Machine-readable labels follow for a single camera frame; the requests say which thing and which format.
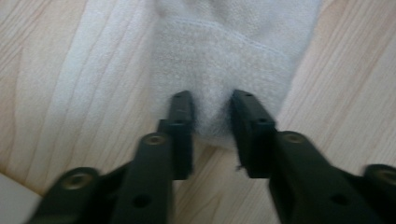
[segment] textured fabric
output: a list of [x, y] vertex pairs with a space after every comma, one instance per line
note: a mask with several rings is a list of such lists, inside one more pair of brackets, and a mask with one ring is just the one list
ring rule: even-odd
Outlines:
[[233, 90], [255, 94], [275, 116], [310, 40], [319, 0], [159, 0], [151, 59], [159, 117], [171, 95], [192, 92], [196, 132], [212, 144], [230, 136]]

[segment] black plastic part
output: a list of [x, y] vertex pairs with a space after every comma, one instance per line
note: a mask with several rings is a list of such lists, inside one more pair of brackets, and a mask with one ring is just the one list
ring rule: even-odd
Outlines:
[[123, 179], [131, 166], [130, 161], [107, 175], [100, 176], [98, 187], [93, 194], [94, 200], [88, 205], [88, 212], [84, 216], [88, 223], [107, 224], [111, 219], [115, 204], [120, 197]]
[[27, 224], [89, 223], [88, 205], [99, 180], [92, 168], [77, 168], [62, 175], [40, 202]]
[[157, 132], [173, 139], [174, 179], [184, 180], [192, 173], [192, 129], [194, 107], [191, 94], [182, 91], [172, 97], [167, 119], [162, 119]]
[[234, 91], [231, 123], [239, 161], [250, 178], [267, 178], [271, 172], [276, 123], [259, 101], [246, 91]]
[[144, 136], [127, 169], [110, 223], [172, 223], [172, 139]]
[[384, 223], [299, 133], [276, 135], [270, 191], [282, 223]]
[[365, 187], [361, 194], [366, 201], [387, 223], [396, 223], [396, 169], [383, 164], [369, 165], [362, 179], [365, 184], [357, 188]]

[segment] wooden table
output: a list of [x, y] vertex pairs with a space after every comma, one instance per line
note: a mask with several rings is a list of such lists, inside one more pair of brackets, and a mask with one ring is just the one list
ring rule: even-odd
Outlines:
[[[153, 131], [152, 1], [0, 1], [0, 172], [43, 193], [63, 171], [107, 172]], [[396, 2], [326, 0], [277, 117], [349, 172], [396, 165]], [[199, 146], [177, 223], [275, 223], [265, 180]]]

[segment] screw hole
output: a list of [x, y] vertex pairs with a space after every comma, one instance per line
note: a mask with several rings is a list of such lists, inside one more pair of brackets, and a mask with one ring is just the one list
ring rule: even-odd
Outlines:
[[349, 205], [349, 199], [343, 194], [335, 194], [330, 199], [339, 205]]
[[92, 181], [92, 176], [85, 173], [78, 173], [67, 177], [62, 186], [65, 189], [82, 189]]
[[132, 204], [136, 208], [144, 208], [151, 204], [151, 197], [147, 194], [139, 194], [132, 200]]
[[396, 173], [391, 170], [378, 170], [376, 176], [386, 183], [396, 186]]
[[163, 142], [165, 142], [165, 138], [159, 135], [152, 135], [145, 140], [148, 145], [160, 145]]
[[294, 133], [285, 134], [283, 135], [283, 138], [291, 143], [302, 143], [304, 141], [300, 135]]

